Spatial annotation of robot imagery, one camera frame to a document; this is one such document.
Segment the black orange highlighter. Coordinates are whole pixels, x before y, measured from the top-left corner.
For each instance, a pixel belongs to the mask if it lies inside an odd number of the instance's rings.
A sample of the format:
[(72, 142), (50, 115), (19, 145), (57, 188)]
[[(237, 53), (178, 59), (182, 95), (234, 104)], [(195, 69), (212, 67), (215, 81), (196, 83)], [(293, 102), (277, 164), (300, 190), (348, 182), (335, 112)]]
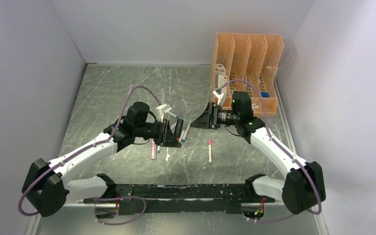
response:
[(183, 124), (184, 124), (184, 120), (183, 119), (177, 119), (177, 122), (176, 122), (176, 125), (175, 125), (175, 129), (174, 129), (174, 135), (175, 135), (175, 137), (179, 138), (181, 136), (182, 129), (183, 129)]

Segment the blue capped white marker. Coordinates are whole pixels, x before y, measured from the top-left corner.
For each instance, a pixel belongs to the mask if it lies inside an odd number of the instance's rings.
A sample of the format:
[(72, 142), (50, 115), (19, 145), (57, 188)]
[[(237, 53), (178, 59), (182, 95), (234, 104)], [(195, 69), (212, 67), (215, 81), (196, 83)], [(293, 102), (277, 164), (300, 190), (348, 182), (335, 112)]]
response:
[(177, 115), (175, 115), (174, 113), (168, 112), (168, 114), (169, 114), (171, 117), (175, 118), (175, 119), (178, 119), (178, 118), (179, 118), (179, 117), (178, 117)]

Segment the red capped white marker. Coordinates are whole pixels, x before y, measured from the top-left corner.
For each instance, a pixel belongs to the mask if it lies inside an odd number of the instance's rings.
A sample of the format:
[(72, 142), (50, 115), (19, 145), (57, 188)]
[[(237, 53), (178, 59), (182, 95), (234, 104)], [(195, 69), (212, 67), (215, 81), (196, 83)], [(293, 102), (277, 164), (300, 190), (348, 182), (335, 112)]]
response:
[(208, 161), (209, 164), (212, 164), (212, 140), (208, 140)]

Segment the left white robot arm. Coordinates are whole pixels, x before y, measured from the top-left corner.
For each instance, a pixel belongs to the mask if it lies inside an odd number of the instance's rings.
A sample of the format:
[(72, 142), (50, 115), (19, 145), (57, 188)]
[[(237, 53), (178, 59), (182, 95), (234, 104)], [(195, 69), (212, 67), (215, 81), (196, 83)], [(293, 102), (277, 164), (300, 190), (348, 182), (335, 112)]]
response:
[(82, 199), (111, 203), (119, 193), (114, 181), (106, 174), (84, 180), (75, 180), (75, 176), (102, 158), (133, 145), (136, 138), (152, 140), (156, 146), (180, 148), (184, 121), (178, 119), (175, 128), (171, 128), (162, 113), (169, 108), (163, 104), (152, 112), (146, 103), (135, 102), (126, 115), (84, 146), (48, 162), (43, 159), (34, 161), (23, 185), (21, 200), (27, 199), (36, 213), (43, 217), (55, 214), (67, 203)]

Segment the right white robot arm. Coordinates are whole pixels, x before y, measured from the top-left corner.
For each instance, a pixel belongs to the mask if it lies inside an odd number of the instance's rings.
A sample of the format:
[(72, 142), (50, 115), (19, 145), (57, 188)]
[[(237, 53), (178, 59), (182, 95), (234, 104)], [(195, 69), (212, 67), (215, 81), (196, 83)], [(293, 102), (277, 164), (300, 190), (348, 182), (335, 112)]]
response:
[(191, 123), (192, 128), (200, 129), (219, 129), (222, 125), (233, 125), (237, 134), (268, 157), (284, 177), (277, 180), (258, 174), (248, 178), (244, 195), (249, 202), (255, 203), (267, 196), (282, 201), (292, 214), (300, 214), (314, 206), (322, 210), (322, 202), (326, 199), (322, 167), (299, 157), (274, 136), (265, 122), (254, 116), (247, 92), (234, 92), (230, 110), (209, 102)]

